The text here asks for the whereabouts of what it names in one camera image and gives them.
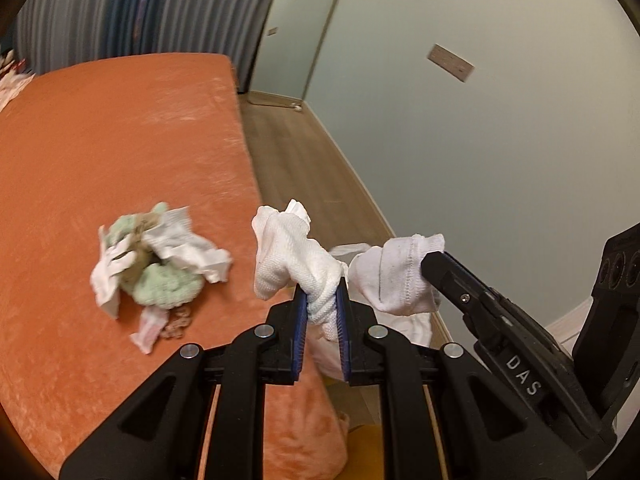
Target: orange blanket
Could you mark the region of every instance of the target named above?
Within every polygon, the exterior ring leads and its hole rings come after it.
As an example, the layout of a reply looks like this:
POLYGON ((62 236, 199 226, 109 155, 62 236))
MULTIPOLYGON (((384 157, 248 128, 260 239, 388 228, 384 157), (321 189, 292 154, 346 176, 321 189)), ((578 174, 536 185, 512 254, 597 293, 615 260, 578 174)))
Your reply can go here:
MULTIPOLYGON (((187 340, 211 348, 262 322, 253 294, 260 203, 232 68, 211 54, 85 63, 36 78, 0 114, 0 403, 56 476, 63 460, 183 341, 145 356, 96 305, 97 229, 166 201, 229 250, 229 282, 207 284, 187 340)), ((285 300, 280 294, 271 303, 285 300)), ((330 479, 346 446, 321 378, 270 386, 264 477, 330 479)))

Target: yellow object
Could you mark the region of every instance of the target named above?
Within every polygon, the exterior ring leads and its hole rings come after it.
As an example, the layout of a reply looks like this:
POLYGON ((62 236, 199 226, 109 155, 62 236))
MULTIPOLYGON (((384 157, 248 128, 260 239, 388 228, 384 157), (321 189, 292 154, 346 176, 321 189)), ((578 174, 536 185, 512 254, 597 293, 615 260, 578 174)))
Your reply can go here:
POLYGON ((347 438, 349 459, 335 480, 383 480, 384 455, 381 426, 360 426, 347 438))

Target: silver screw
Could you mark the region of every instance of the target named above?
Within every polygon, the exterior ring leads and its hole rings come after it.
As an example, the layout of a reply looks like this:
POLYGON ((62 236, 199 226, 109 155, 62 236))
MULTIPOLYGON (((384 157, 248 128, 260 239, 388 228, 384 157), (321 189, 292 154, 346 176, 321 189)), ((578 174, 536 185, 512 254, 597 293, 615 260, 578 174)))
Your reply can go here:
POLYGON ((444 353, 446 356, 451 357, 452 359, 457 359, 462 357, 465 353, 465 349, 462 348, 458 343, 449 343, 444 347, 444 353))
POLYGON ((185 359, 193 359, 199 353, 200 353, 200 349, 198 348, 198 346, 192 343, 189 343, 188 345, 185 345, 182 348, 180 348, 180 355, 185 359))
POLYGON ((258 325, 254 330, 254 334, 261 338, 270 337, 274 332, 275 330, 271 325, 258 325))
POLYGON ((368 332, 373 339, 382 339, 389 334, 389 330, 386 328, 386 326, 382 325, 370 326, 368 332))

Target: blue curtain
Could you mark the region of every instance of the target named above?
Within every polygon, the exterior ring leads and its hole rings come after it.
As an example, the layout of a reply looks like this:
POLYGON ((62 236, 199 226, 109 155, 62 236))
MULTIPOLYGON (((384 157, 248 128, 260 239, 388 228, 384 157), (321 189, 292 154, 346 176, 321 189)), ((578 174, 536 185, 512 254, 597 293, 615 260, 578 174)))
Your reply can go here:
POLYGON ((229 56, 246 90, 271 0, 27 0, 14 43, 37 73, 151 52, 229 56))

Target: wall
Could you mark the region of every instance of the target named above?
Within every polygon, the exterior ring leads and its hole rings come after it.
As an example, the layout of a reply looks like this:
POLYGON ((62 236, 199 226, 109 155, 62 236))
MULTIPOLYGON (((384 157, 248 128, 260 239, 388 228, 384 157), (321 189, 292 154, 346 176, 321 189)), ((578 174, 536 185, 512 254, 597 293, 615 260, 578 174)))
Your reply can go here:
POLYGON ((273 0, 251 90, 301 98, 333 0, 273 0), (278 28, 267 36, 270 28, 278 28))
POLYGON ((308 102, 398 235, 442 232, 544 325, 640 221, 640 38, 616 0, 340 0, 308 102))

